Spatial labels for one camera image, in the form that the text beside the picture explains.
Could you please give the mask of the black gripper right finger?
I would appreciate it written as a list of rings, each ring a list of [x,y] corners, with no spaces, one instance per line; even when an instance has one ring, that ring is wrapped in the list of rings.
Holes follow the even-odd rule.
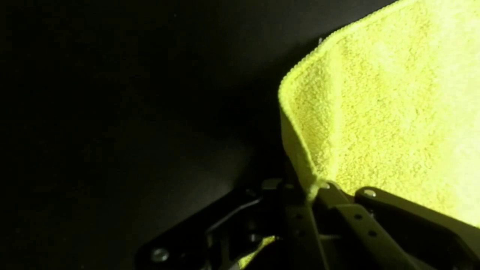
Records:
[[[323,270],[431,270],[335,184],[319,190],[316,215]]]

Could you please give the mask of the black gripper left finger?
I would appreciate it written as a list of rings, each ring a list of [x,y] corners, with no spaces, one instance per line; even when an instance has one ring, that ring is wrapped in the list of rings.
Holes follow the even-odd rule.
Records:
[[[263,193],[274,208],[275,241],[262,251],[262,270],[331,270],[313,209],[295,181],[269,179]]]

